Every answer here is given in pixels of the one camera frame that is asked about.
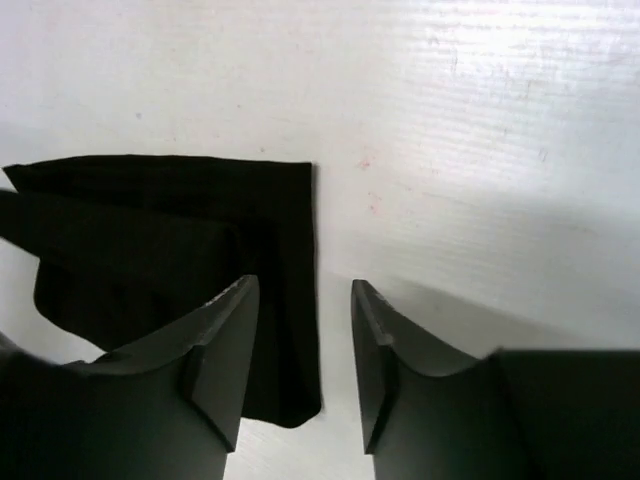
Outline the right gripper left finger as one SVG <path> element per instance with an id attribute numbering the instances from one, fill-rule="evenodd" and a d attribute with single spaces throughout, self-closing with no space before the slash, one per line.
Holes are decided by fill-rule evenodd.
<path id="1" fill-rule="evenodd" d="M 220 479 L 236 447 L 259 306 L 239 278 L 93 362 L 1 343 L 5 479 Z"/>

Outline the black skirt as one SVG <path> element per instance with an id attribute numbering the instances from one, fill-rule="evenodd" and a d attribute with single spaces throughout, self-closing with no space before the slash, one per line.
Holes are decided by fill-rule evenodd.
<path id="1" fill-rule="evenodd" d="M 242 414 L 296 428 L 320 412 L 312 164 L 94 155 L 4 174 L 1 231 L 38 258 L 47 320 L 111 351 L 254 275 Z"/>

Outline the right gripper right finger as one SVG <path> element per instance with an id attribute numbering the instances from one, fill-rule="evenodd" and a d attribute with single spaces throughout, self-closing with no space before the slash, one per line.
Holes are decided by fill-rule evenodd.
<path id="1" fill-rule="evenodd" d="M 476 358 L 367 281 L 351 319 L 364 451 L 379 479 L 635 479 L 635 350 L 499 349 Z"/>

